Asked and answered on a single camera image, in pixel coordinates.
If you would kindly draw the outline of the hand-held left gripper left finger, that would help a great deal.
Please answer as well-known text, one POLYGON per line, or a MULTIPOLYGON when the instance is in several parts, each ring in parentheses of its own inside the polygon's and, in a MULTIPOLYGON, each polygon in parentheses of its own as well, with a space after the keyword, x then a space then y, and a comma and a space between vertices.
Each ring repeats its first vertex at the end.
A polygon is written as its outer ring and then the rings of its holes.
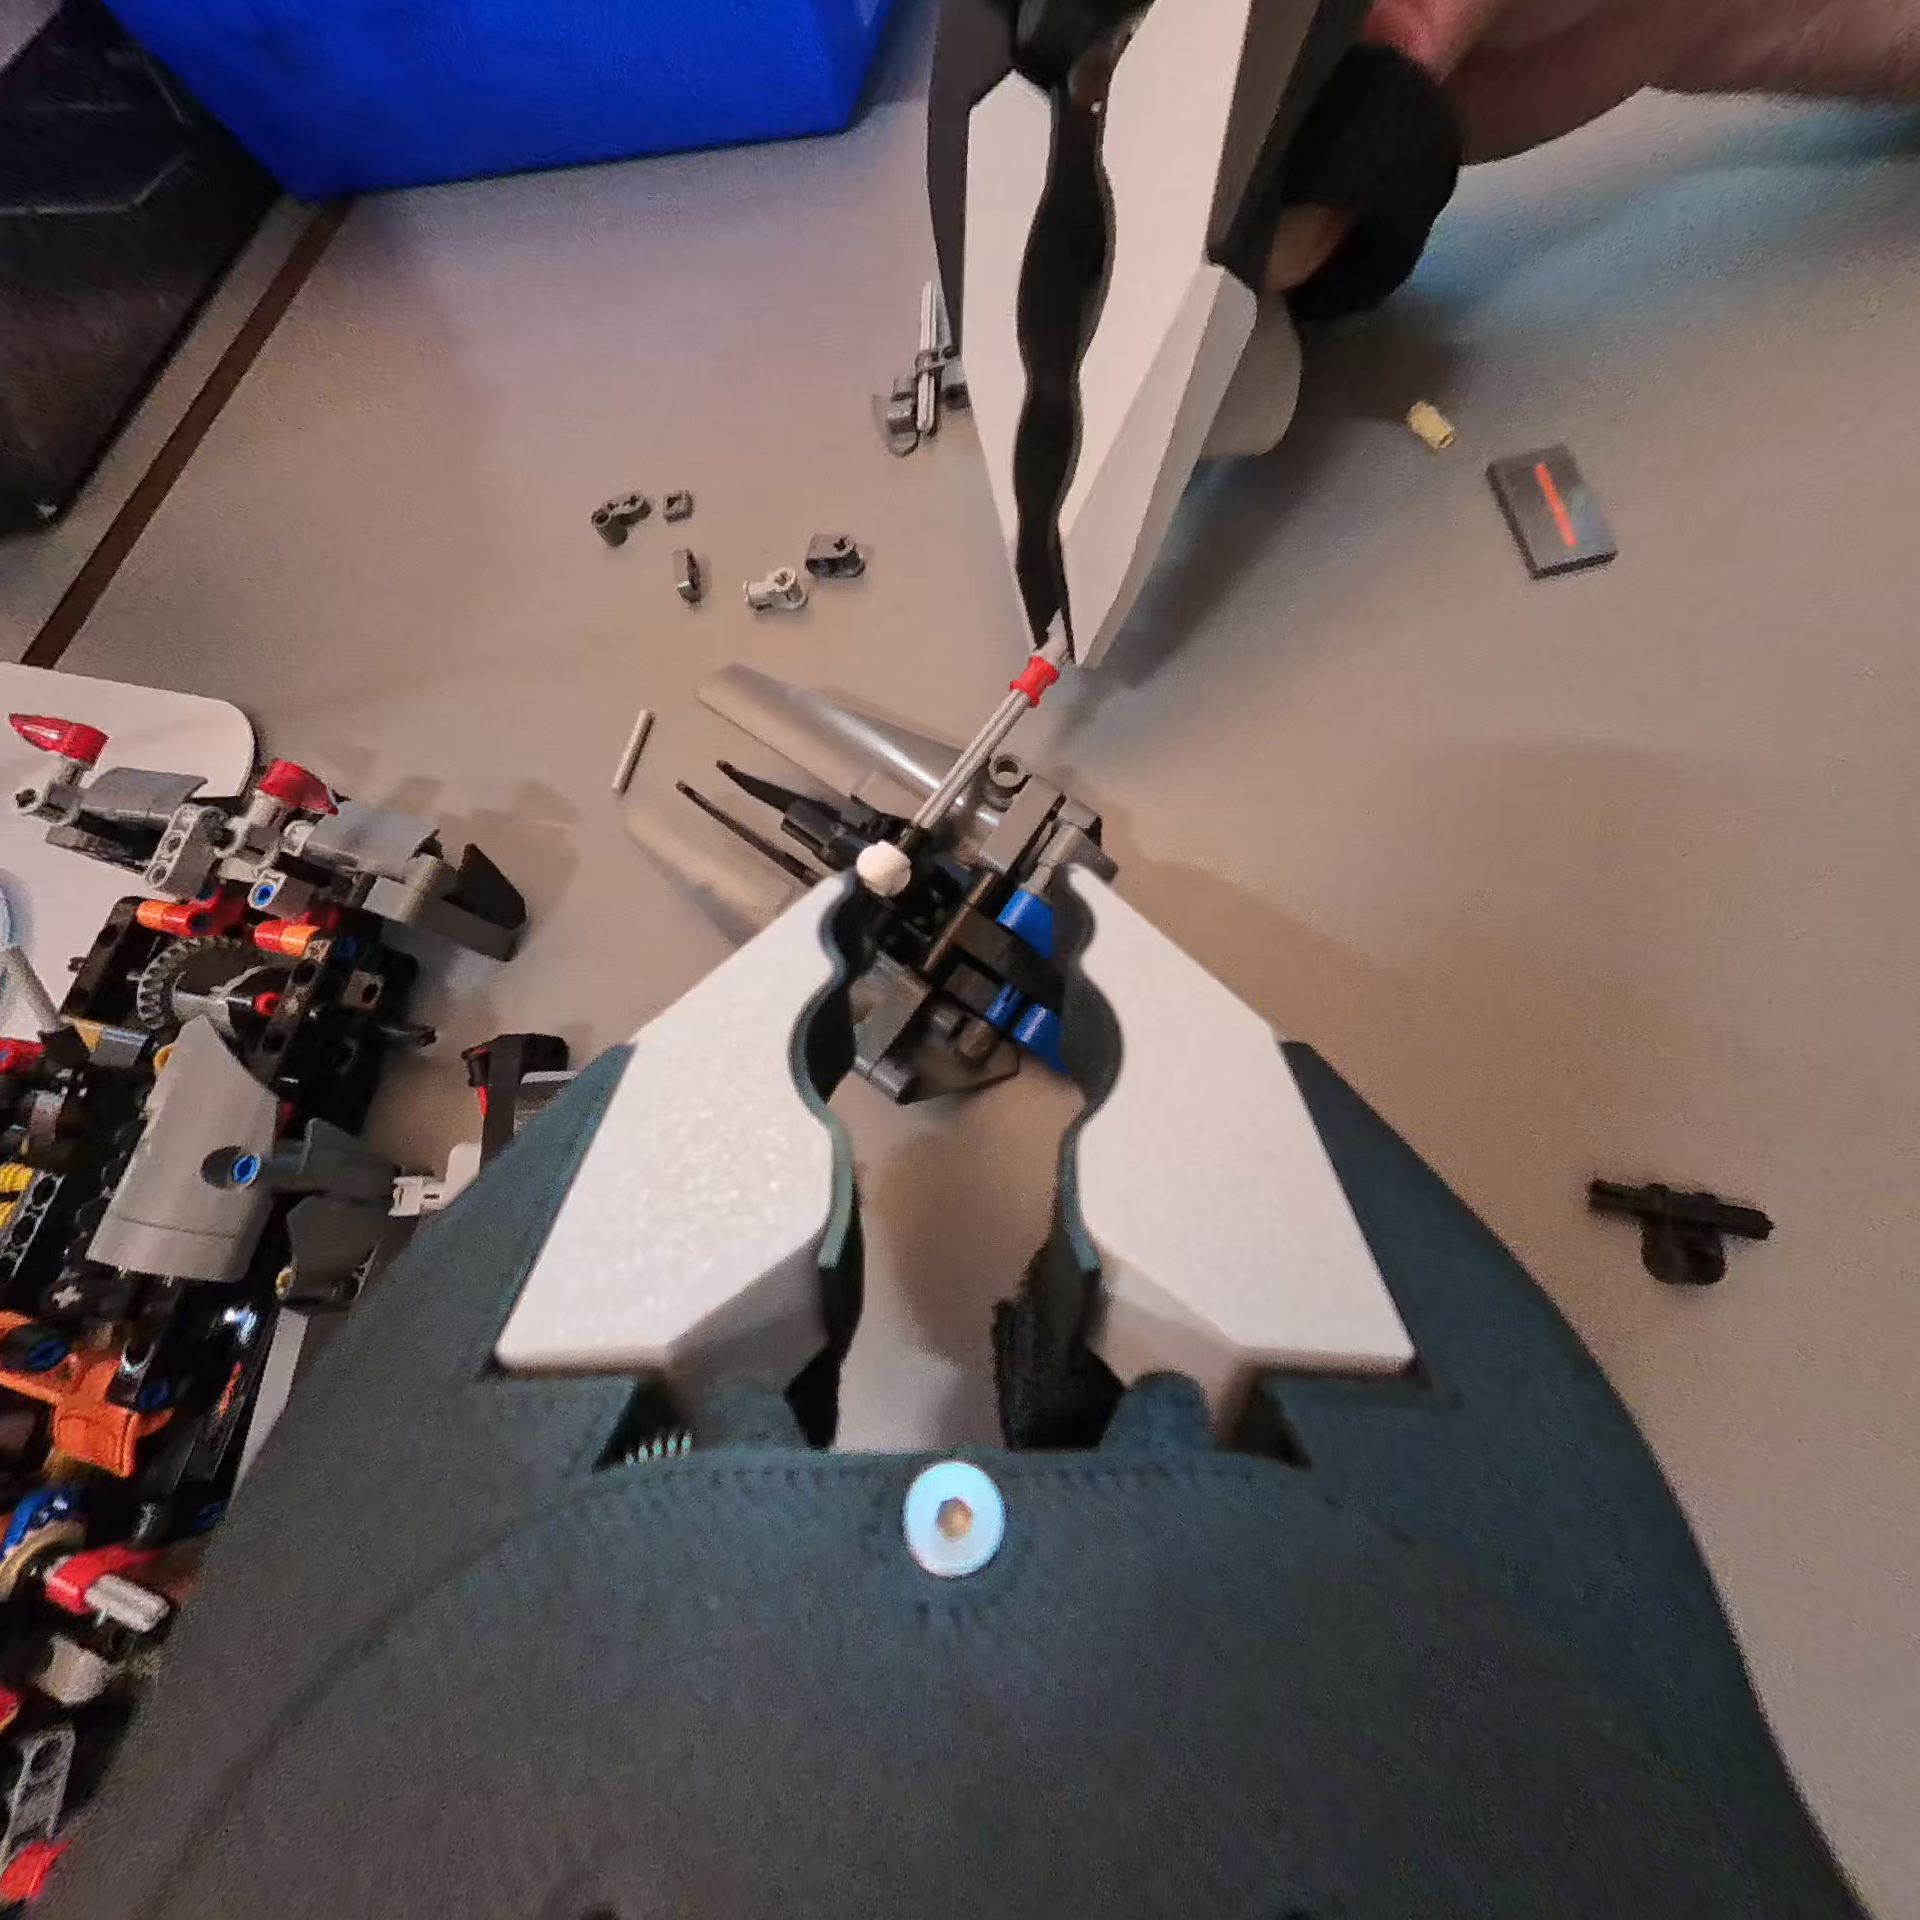
POLYGON ((518 1378, 781 1394, 831 1446, 865 1282, 851 1072, 860 887, 826 878, 616 1051, 564 1196, 492 1345, 518 1378))

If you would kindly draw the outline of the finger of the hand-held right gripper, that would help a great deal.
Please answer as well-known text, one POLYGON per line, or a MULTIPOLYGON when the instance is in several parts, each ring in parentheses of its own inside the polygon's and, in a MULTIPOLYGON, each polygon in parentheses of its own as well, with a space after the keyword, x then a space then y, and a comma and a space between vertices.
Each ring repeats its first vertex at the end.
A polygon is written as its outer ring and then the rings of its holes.
POLYGON ((1225 260, 1320 2, 1153 2, 1106 85, 1106 274, 1076 360, 1061 501, 1074 662, 1113 647, 1194 465, 1273 450, 1302 348, 1265 268, 1225 260))
POLYGON ((966 122, 962 368, 1000 538, 1027 634, 1061 622, 1069 360, 1052 263, 1057 112, 1007 70, 966 122))

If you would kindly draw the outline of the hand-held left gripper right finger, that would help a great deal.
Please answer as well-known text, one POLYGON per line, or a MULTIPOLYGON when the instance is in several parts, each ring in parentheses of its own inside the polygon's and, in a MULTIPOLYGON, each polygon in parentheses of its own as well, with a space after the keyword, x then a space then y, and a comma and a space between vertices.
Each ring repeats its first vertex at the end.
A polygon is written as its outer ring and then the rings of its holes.
POLYGON ((1236 1437, 1267 1378, 1404 1382, 1418 1349, 1277 1029, 1092 867, 1061 876, 1052 1215, 995 1305, 1000 1433, 1096 1446, 1185 1378, 1236 1437))

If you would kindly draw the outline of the grey black lego subassembly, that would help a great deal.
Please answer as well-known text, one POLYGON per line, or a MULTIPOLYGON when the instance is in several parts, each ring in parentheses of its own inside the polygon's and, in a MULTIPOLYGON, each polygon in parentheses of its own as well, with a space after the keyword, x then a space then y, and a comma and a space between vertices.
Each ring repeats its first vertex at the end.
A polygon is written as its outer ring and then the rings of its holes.
POLYGON ((1069 867, 1117 878, 1104 820, 1012 748, 962 752, 747 662, 715 669, 702 709, 781 777, 715 762, 739 804, 680 777, 675 800, 628 807, 650 863, 734 943, 861 853, 940 816, 898 899, 870 906, 848 981, 854 1073, 898 1105, 984 1089, 1025 1062, 1061 1072, 1055 893, 1069 867))

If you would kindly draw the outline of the metal axle with red bush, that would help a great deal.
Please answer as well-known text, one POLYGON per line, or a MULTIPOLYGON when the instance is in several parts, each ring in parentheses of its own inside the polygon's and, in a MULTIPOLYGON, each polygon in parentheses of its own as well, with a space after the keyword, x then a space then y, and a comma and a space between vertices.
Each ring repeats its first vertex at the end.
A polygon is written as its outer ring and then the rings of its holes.
POLYGON ((912 824, 898 836, 905 854, 917 854, 938 829, 942 829, 953 807, 974 790, 978 775, 989 767, 995 752, 1022 726, 1027 713, 1046 701, 1046 693, 1061 680, 1061 669, 1074 659, 1074 634, 1069 612, 1055 612, 1046 641, 1027 654, 1027 662, 1012 676, 1000 706, 987 715, 974 742, 953 756, 948 777, 917 807, 912 824))

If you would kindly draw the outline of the person's right forearm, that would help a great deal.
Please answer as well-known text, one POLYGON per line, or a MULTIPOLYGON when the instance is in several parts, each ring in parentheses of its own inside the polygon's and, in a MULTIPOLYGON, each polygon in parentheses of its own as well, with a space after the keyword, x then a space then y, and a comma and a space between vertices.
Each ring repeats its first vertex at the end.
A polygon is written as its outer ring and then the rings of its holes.
POLYGON ((1679 93, 1916 104, 1916 2, 1703 2, 1647 80, 1679 93))

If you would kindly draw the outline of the black grey lego module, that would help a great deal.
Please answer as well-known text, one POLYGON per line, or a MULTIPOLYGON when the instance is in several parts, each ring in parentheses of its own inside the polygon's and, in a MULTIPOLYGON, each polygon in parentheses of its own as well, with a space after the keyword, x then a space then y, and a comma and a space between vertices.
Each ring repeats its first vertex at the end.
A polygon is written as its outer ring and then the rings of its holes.
POLYGON ((444 1212, 575 1077, 569 1042, 546 1030, 492 1034, 465 1048, 461 1062, 476 1104, 476 1139, 456 1144, 436 1174, 399 1174, 387 1198, 394 1222, 444 1212))

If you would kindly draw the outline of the black T-shaped lego pin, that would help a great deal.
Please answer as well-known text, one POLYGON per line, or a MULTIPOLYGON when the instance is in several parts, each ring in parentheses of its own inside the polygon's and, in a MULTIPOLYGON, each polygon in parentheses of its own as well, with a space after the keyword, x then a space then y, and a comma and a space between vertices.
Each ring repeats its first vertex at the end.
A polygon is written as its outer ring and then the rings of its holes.
POLYGON ((1665 1182, 1591 1179, 1587 1208, 1601 1216, 1633 1222, 1643 1265, 1665 1287, 1716 1287, 1728 1272, 1731 1239, 1762 1244, 1774 1234, 1774 1216, 1760 1208, 1665 1182))

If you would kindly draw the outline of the partly built lego car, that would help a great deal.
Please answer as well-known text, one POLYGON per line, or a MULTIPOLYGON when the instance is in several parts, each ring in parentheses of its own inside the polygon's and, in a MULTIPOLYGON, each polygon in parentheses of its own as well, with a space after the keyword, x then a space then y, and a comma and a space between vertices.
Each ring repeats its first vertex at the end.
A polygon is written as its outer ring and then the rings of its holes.
POLYGON ((127 873, 2 1039, 2 1917, 68 1849, 260 1437, 273 1341, 350 1309, 394 1222, 362 1129, 411 1019, 400 932, 509 960, 522 892, 273 756, 234 792, 10 713, 14 812, 127 873))

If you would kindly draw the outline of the person's right hand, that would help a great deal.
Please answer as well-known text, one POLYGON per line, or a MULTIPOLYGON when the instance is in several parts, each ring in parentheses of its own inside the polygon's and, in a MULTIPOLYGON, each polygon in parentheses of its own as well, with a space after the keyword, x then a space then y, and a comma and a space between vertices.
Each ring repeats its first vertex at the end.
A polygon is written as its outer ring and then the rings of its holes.
POLYGON ((1596 122, 1665 62, 1647 2, 1368 2, 1363 33, 1442 89, 1465 162, 1596 122))

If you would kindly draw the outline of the dark tile with orange stripe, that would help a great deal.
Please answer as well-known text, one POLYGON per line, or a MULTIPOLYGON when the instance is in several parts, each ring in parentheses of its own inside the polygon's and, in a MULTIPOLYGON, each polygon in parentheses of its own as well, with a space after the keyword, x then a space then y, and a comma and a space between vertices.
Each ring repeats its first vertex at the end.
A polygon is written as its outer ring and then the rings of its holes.
POLYGON ((1618 542, 1568 444, 1503 453, 1482 472, 1532 582, 1617 561, 1618 542))

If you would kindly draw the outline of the blue plastic bin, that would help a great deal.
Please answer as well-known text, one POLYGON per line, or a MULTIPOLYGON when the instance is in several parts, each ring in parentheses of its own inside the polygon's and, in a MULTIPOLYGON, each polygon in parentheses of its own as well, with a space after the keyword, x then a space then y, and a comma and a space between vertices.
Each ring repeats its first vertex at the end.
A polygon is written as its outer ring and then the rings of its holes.
POLYGON ((107 2, 296 199, 837 135, 891 2, 107 2))

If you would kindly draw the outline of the grey lego frame assembly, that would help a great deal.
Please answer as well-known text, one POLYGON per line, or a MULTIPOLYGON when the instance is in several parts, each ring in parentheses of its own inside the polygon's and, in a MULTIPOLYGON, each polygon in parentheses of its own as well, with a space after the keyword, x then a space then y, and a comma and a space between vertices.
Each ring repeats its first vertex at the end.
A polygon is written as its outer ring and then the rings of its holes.
POLYGON ((872 395, 880 447, 896 459, 912 456, 922 444, 940 435, 948 414, 966 414, 969 408, 974 390, 948 325, 942 291, 927 276, 917 299, 913 362, 889 386, 889 390, 872 395))

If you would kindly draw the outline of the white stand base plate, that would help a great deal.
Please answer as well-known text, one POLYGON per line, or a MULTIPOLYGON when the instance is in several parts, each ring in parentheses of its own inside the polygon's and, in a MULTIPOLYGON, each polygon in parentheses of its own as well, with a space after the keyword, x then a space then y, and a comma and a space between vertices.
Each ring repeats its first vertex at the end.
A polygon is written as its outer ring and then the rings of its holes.
MULTIPOLYGON (((250 775, 256 732, 242 709, 156 685, 88 680, 2 662, 2 715, 54 715, 107 735, 100 770, 200 775, 206 792, 234 792, 250 775)), ((63 998, 73 960, 97 938, 119 899, 145 893, 127 867, 46 841, 46 824, 14 808, 50 756, 2 732, 2 922, 40 987, 63 998)))

